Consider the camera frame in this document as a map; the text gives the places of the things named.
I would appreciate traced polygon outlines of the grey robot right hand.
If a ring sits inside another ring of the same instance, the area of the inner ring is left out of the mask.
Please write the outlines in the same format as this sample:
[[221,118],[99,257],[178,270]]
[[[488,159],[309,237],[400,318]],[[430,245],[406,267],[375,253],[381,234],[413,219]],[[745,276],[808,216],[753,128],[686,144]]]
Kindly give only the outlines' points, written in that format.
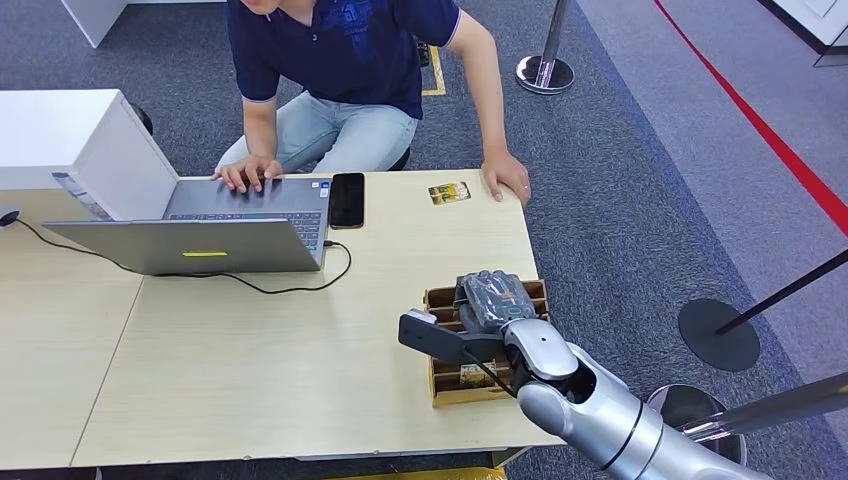
[[510,321],[535,319],[537,313],[517,275],[482,270],[456,281],[454,306],[471,333],[496,334]]

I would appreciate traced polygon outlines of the person's left hand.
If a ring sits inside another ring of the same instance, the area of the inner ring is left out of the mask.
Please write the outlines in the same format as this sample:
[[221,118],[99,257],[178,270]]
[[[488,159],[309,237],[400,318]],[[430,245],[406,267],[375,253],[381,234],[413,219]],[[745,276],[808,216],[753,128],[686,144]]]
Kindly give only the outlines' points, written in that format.
[[492,198],[504,199],[503,187],[508,188],[525,207],[532,196],[526,167],[509,151],[485,152],[480,173]]

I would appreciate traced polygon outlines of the person's right hand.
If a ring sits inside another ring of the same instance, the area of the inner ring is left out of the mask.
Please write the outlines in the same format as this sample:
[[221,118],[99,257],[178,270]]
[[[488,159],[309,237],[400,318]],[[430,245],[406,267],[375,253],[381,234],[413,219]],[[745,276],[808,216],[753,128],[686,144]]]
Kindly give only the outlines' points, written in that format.
[[267,180],[282,174],[282,165],[277,160],[249,154],[238,162],[217,168],[211,179],[222,182],[231,192],[261,193]]

